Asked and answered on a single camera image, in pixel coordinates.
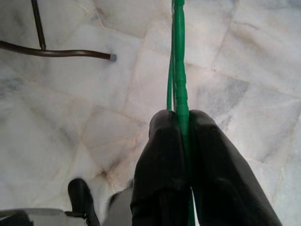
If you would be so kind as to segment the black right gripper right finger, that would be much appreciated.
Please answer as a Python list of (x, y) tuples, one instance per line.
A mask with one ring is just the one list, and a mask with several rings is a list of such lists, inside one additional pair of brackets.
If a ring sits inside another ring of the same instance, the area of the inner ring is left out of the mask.
[(190, 143), (192, 188), (201, 225), (281, 225), (248, 162), (203, 111), (190, 111)]

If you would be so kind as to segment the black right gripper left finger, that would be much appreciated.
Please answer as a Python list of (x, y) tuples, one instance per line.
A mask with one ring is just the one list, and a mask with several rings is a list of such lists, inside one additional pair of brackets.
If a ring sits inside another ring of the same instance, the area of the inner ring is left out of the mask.
[(190, 188), (176, 113), (157, 112), (135, 167), (130, 204), (134, 226), (185, 226)]

